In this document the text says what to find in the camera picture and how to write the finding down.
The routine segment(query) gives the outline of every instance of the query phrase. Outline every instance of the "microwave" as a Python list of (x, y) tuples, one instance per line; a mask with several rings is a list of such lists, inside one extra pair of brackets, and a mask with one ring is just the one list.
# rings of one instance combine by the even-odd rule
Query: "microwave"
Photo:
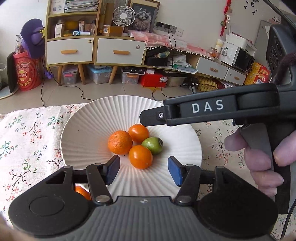
[(219, 60), (237, 68), (238, 70), (249, 73), (255, 59), (244, 49), (231, 43), (224, 42), (219, 55)]

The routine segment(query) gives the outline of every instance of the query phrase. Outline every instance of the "white plate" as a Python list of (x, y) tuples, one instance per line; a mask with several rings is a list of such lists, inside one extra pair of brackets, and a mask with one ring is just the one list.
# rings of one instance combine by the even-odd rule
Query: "white plate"
[[(80, 108), (66, 123), (62, 132), (61, 152), (66, 165), (74, 170), (85, 169), (93, 163), (106, 163), (109, 136), (118, 130), (128, 131), (140, 123), (142, 110), (163, 104), (138, 96), (110, 96), (95, 100)], [(168, 157), (175, 156), (182, 164), (200, 166), (202, 150), (191, 125), (148, 127), (150, 136), (160, 137), (164, 148), (153, 157), (151, 167), (134, 168), (127, 155), (120, 156), (120, 170), (110, 186), (114, 200), (117, 196), (171, 196), (179, 191), (168, 171)]]

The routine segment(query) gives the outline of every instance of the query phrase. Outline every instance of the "framed cat portrait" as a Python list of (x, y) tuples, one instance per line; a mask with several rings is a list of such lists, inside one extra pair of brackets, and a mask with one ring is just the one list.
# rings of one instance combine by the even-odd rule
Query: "framed cat portrait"
[(130, 7), (135, 11), (136, 18), (128, 29), (152, 33), (159, 5), (160, 2), (153, 0), (131, 0)]

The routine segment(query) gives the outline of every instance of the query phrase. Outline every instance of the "purple hat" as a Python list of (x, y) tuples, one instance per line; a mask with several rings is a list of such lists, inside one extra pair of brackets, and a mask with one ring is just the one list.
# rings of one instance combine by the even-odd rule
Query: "purple hat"
[(42, 21), (33, 18), (26, 22), (20, 32), (22, 45), (31, 58), (39, 58), (45, 54), (45, 38), (42, 33)]

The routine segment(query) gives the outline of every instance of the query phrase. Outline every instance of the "green fruit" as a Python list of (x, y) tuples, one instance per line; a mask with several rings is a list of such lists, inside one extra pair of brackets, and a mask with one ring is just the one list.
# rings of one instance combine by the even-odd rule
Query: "green fruit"
[(149, 137), (142, 142), (142, 146), (148, 148), (153, 155), (157, 155), (163, 150), (163, 141), (158, 137)]

